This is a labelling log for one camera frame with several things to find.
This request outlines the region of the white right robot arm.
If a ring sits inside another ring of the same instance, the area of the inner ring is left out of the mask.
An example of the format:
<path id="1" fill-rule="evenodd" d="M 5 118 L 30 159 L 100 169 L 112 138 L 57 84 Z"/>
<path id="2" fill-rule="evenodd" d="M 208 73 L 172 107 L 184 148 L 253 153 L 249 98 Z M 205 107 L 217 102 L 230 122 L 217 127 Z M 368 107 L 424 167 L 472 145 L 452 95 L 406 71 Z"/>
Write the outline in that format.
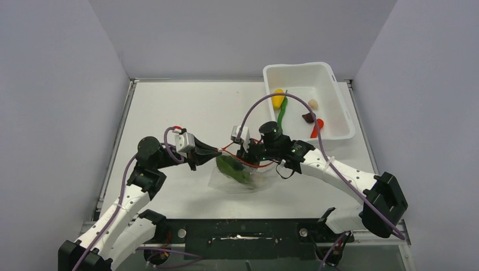
<path id="1" fill-rule="evenodd" d="M 320 238 L 332 241 L 346 231 L 367 230 L 381 238 L 394 235 L 405 239 L 397 224 L 408 203 L 394 175 L 377 175 L 344 164 L 319 147 L 284 135 L 275 121 L 263 124 L 259 132 L 257 142 L 250 138 L 247 127 L 233 128 L 231 139 L 241 145 L 238 155 L 242 160 L 278 162 L 294 173 L 318 178 L 358 202 L 351 208 L 329 208 L 319 219 Z"/>

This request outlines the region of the green leafy vegetable toy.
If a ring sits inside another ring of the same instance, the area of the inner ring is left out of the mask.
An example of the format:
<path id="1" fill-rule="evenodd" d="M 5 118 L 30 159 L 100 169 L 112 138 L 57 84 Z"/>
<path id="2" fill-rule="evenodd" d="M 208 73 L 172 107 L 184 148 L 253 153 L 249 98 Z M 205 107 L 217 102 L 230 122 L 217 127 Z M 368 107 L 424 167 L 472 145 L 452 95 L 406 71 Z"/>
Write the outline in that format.
<path id="1" fill-rule="evenodd" d="M 247 171 L 246 167 L 237 159 L 232 156 L 221 155 L 216 157 L 215 161 L 218 170 L 223 175 L 242 184 L 250 183 L 251 173 Z"/>

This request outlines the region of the clear orange zip bag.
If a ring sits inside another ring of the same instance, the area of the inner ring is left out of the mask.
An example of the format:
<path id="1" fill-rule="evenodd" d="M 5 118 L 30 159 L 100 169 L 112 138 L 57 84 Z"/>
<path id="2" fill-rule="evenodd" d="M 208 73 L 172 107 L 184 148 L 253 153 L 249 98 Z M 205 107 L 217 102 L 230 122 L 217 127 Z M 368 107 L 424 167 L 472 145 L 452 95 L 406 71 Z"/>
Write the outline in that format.
<path id="1" fill-rule="evenodd" d="M 268 189 L 279 180 L 273 162 L 244 163 L 234 153 L 238 149 L 235 143 L 229 143 L 219 150 L 221 156 L 214 160 L 209 188 L 227 194 L 247 194 Z"/>

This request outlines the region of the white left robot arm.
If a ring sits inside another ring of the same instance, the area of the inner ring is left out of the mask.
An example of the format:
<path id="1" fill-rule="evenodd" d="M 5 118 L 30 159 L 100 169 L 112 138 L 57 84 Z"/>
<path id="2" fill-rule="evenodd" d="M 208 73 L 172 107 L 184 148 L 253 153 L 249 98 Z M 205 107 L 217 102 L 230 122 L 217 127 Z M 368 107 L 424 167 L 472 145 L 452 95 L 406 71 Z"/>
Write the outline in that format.
<path id="1" fill-rule="evenodd" d="M 58 270 L 115 270 L 141 244 L 165 227 L 166 217 L 143 210 L 162 188 L 161 171 L 187 164 L 191 170 L 221 155 L 218 148 L 199 141 L 191 133 L 175 136 L 174 145 L 148 136 L 141 139 L 132 173 L 124 170 L 120 195 L 90 229 L 58 250 Z"/>

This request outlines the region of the yellow corn toy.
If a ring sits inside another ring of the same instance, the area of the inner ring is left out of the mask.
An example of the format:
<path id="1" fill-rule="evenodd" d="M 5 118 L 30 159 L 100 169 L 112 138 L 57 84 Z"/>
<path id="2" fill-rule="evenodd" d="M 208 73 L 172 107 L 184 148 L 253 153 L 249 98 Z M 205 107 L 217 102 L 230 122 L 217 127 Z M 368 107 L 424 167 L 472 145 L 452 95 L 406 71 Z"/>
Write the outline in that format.
<path id="1" fill-rule="evenodd" d="M 276 89 L 273 93 L 278 95 L 275 95 L 271 98 L 272 107 L 274 110 L 279 110 L 285 98 L 284 95 L 281 95 L 281 93 L 284 93 L 284 91 L 282 89 Z"/>

